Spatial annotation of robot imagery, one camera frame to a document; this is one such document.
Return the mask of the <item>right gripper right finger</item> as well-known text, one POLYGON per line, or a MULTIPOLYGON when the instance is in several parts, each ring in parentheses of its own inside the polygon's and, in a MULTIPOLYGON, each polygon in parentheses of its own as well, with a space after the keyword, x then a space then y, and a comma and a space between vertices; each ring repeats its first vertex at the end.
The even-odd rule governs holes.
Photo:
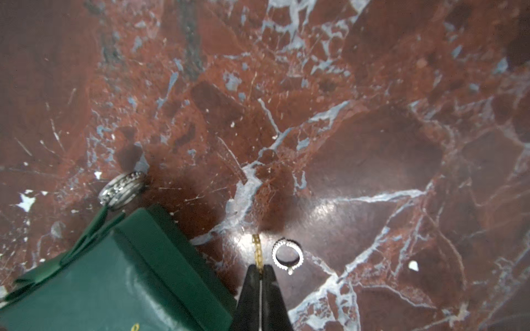
POLYGON ((271 265, 262 273, 262 330, 293 331, 277 277, 271 265))

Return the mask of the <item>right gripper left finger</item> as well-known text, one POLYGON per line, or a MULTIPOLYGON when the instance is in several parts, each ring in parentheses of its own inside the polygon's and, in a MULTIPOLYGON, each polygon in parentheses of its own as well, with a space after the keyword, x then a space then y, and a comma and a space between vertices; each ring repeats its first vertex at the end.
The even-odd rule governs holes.
POLYGON ((256 265, 250 265, 237 302, 230 331, 258 331, 260 319, 260 273, 256 265))

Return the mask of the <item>green jewelry box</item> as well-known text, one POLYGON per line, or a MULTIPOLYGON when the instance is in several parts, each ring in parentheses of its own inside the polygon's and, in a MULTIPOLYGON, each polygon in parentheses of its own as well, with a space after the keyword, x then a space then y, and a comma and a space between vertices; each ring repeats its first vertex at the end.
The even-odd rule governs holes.
POLYGON ((107 220, 16 281, 2 330, 227 330, 236 300, 159 205, 107 220))

